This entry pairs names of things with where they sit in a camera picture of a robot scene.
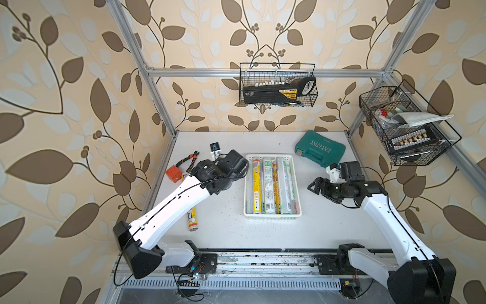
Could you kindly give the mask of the yellow red-end wrap roll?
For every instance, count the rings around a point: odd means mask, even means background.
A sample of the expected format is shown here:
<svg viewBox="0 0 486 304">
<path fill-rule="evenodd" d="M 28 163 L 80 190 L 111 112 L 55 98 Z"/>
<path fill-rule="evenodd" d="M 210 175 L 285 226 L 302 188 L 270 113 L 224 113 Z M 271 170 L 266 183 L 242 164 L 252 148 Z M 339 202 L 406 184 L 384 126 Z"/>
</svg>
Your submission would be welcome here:
<svg viewBox="0 0 486 304">
<path fill-rule="evenodd" d="M 198 230 L 198 221 L 196 208 L 193 207 L 187 212 L 188 227 L 190 232 L 195 232 Z"/>
</svg>

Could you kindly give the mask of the white plastic perforated basket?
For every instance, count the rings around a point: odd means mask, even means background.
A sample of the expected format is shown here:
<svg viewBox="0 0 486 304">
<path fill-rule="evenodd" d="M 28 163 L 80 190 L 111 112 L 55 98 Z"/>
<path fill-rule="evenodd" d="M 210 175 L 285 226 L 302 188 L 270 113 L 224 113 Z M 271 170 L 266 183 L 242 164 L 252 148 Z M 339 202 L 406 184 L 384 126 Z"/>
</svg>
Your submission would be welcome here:
<svg viewBox="0 0 486 304">
<path fill-rule="evenodd" d="M 244 215 L 255 219 L 296 219 L 302 215 L 293 156 L 248 154 Z"/>
</svg>

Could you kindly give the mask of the white green wrap roll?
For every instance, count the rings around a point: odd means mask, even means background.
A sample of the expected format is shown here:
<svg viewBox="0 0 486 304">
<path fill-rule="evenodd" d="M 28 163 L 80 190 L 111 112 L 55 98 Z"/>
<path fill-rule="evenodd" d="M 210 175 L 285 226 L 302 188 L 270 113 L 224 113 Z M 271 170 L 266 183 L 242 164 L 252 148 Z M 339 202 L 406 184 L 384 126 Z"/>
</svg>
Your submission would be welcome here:
<svg viewBox="0 0 486 304">
<path fill-rule="evenodd" d="M 292 204 L 294 208 L 294 213 L 298 214 L 298 207 L 297 207 L 297 200 L 296 200 L 296 186 L 294 183 L 294 175 L 292 173 L 292 166 L 289 164 L 289 175 L 290 175 L 290 180 L 291 180 L 291 199 L 292 199 Z"/>
</svg>

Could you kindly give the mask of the yellow wrap roll group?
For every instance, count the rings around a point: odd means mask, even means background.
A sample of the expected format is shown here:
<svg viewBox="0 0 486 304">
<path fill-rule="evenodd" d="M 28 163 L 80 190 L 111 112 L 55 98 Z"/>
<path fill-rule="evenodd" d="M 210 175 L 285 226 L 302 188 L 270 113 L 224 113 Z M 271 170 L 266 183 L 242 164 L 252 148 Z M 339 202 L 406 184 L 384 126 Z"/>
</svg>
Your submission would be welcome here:
<svg viewBox="0 0 486 304">
<path fill-rule="evenodd" d="M 275 205 L 276 205 L 276 214 L 280 214 L 280 193 L 278 188 L 277 170 L 273 170 L 273 189 L 274 189 L 274 198 L 275 198 Z"/>
</svg>

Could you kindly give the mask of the white text wrap roll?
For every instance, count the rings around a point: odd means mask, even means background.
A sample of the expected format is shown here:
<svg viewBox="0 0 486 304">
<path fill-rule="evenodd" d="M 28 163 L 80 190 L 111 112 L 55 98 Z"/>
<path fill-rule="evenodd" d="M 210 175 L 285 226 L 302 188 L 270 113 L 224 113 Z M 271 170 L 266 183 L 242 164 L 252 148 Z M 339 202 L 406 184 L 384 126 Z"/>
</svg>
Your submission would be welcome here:
<svg viewBox="0 0 486 304">
<path fill-rule="evenodd" d="M 280 196 L 280 213 L 292 214 L 291 184 L 287 170 L 288 161 L 283 157 L 277 157 L 277 177 Z"/>
</svg>

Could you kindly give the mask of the green red-cap wrap roll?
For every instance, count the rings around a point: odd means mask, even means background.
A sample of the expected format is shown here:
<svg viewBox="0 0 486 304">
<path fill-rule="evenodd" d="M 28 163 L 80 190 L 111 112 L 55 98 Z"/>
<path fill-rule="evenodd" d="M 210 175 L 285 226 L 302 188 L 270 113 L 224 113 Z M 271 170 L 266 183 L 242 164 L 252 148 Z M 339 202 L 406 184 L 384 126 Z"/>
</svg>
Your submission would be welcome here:
<svg viewBox="0 0 486 304">
<path fill-rule="evenodd" d="M 249 161 L 248 174 L 246 176 L 246 213 L 253 214 L 253 161 Z"/>
</svg>

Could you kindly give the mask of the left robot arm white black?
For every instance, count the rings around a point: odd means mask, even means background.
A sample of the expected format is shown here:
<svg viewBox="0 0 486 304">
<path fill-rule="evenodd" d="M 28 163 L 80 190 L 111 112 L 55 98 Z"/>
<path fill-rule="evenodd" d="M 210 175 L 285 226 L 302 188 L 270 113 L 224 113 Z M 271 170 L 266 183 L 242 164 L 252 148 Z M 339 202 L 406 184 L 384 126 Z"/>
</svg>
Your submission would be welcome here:
<svg viewBox="0 0 486 304">
<path fill-rule="evenodd" d="M 197 204 L 245 178 L 248 167 L 248 160 L 240 155 L 200 161 L 182 184 L 150 212 L 130 224 L 124 220 L 116 223 L 113 233 L 120 257 L 132 275 L 142 279 L 156 270 L 166 254 L 158 243 L 172 225 Z"/>
</svg>

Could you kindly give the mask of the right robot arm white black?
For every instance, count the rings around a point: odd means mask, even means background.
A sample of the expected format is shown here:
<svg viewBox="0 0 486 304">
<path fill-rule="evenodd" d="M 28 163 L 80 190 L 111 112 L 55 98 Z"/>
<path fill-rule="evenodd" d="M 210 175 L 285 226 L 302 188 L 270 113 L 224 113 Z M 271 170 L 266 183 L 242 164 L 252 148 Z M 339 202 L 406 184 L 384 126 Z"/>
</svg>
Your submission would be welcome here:
<svg viewBox="0 0 486 304">
<path fill-rule="evenodd" d="M 396 258 L 390 263 L 356 243 L 342 244 L 337 251 L 340 271 L 357 269 L 386 287 L 395 303 L 449 303 L 456 269 L 447 258 L 439 258 L 412 231 L 377 181 L 333 184 L 316 178 L 308 190 L 341 203 L 352 199 L 377 224 Z"/>
</svg>

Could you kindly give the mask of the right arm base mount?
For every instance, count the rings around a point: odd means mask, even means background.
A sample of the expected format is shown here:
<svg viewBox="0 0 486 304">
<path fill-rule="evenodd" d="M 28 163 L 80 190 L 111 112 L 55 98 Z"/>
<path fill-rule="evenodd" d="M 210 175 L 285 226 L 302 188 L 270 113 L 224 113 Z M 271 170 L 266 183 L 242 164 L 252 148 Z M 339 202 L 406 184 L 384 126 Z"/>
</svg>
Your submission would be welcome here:
<svg viewBox="0 0 486 304">
<path fill-rule="evenodd" d="M 339 267 L 337 264 L 336 255 L 315 255 L 313 264 L 318 269 L 318 273 L 321 276 L 365 276 L 366 274 L 353 267 Z"/>
</svg>

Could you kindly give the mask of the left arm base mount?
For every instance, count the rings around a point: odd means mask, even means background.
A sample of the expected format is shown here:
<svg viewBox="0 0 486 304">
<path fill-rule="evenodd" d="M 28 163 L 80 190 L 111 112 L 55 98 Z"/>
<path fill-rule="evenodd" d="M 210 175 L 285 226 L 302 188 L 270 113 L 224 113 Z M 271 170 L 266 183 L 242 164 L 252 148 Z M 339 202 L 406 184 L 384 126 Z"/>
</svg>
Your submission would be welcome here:
<svg viewBox="0 0 486 304">
<path fill-rule="evenodd" d="M 212 274 L 217 268 L 218 255 L 216 253 L 170 255 L 163 262 L 166 273 L 175 274 Z"/>
</svg>

